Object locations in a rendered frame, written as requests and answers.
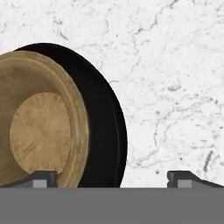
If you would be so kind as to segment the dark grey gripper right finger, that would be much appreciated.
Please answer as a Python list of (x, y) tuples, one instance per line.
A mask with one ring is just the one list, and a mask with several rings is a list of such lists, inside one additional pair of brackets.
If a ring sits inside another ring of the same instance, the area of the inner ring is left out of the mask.
[(224, 188), (224, 185), (218, 185), (198, 178), (190, 171), (168, 171), (168, 188)]

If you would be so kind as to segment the wooden bowl with black outside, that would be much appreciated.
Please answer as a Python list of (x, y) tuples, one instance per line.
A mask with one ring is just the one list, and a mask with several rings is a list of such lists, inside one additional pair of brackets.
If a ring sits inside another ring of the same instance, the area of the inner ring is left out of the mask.
[(0, 186), (56, 171), (58, 188), (118, 187), (126, 159), (122, 108), (91, 63), (47, 43), (0, 55)]

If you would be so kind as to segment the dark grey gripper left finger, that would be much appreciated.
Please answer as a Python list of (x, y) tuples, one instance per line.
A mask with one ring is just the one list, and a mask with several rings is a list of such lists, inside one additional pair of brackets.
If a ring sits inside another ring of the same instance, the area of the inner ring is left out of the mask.
[(52, 188), (57, 186), (56, 171), (35, 171), (28, 177), (13, 183), (4, 185), (6, 187), (20, 188)]

